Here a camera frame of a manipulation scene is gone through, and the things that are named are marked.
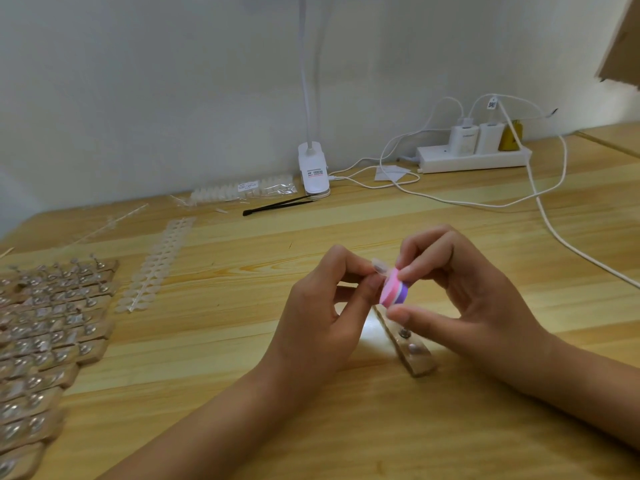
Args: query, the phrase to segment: tag on cable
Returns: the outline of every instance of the tag on cable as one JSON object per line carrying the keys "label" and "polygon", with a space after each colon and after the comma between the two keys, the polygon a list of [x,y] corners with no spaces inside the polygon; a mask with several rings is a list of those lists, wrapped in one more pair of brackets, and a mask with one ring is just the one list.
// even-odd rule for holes
{"label": "tag on cable", "polygon": [[486,105],[486,108],[489,111],[493,111],[497,107],[498,107],[498,98],[496,96],[493,96],[491,99],[489,99],[489,104]]}
{"label": "tag on cable", "polygon": [[385,170],[382,171],[380,167],[376,168],[376,181],[391,180],[392,182],[397,182],[410,172],[410,170],[397,165],[384,165],[384,169]]}
{"label": "tag on cable", "polygon": [[255,182],[245,182],[244,184],[238,185],[238,192],[247,192],[256,188],[258,188],[257,180]]}

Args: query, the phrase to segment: tweezers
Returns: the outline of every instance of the tweezers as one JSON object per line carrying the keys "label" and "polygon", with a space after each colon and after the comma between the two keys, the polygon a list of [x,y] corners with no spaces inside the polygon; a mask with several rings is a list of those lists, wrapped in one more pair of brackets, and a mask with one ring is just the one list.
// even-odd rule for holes
{"label": "tweezers", "polygon": [[284,209],[285,207],[294,207],[296,205],[302,205],[304,203],[314,202],[313,200],[306,200],[304,202],[297,202],[297,200],[302,200],[304,198],[308,198],[307,195],[302,195],[302,197],[296,197],[289,200],[285,200],[283,202],[270,203],[268,205],[264,205],[262,207],[256,207],[255,209],[246,209],[243,210],[242,215],[244,217],[250,216],[254,212],[261,212],[263,210],[271,210],[271,209]]}

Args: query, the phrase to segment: wooden table surface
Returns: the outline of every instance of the wooden table surface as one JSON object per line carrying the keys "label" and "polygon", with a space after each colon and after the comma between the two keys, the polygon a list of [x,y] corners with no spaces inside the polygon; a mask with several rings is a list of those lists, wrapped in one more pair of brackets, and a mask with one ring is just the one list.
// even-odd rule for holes
{"label": "wooden table surface", "polygon": [[589,128],[576,133],[620,152],[640,158],[640,121]]}
{"label": "wooden table surface", "polygon": [[[640,280],[640,161],[580,137],[568,143],[566,183],[544,197],[551,221],[579,249]],[[540,188],[552,185],[559,142],[530,147]],[[426,175],[412,188],[480,202],[530,192],[522,168]],[[142,203],[149,206],[92,242],[60,249]],[[0,242],[0,251],[16,247],[3,266],[92,251],[118,258],[116,278],[127,284],[167,220],[197,217],[150,309],[109,312],[117,325],[107,354],[67,391],[65,428],[37,480],[97,476],[238,379],[265,351],[293,282],[336,242],[392,262],[402,238],[450,223],[511,277],[544,326],[640,366],[640,292],[556,242],[532,201],[492,212],[338,183],[313,204],[242,217],[245,208],[189,211],[163,196],[42,214]],[[416,284],[408,301],[453,313],[432,283]],[[412,379],[370,316],[345,370],[236,478],[639,477],[628,448],[429,346],[439,370]]]}

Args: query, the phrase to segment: forearm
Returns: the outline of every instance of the forearm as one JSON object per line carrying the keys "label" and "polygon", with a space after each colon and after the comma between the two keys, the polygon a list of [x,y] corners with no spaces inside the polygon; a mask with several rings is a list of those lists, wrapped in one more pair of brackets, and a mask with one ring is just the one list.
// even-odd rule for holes
{"label": "forearm", "polygon": [[559,339],[550,367],[539,399],[640,450],[640,369]]}
{"label": "forearm", "polygon": [[294,409],[274,382],[254,369],[98,480],[222,478]]}

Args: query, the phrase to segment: power strip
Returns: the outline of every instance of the power strip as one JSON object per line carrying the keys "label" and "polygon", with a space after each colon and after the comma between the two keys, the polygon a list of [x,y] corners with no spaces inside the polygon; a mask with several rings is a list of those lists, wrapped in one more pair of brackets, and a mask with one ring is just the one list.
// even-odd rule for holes
{"label": "power strip", "polygon": [[514,152],[497,152],[489,155],[458,157],[449,152],[449,145],[420,146],[415,151],[418,158],[418,173],[443,173],[446,171],[482,170],[526,166],[531,150],[522,147]]}

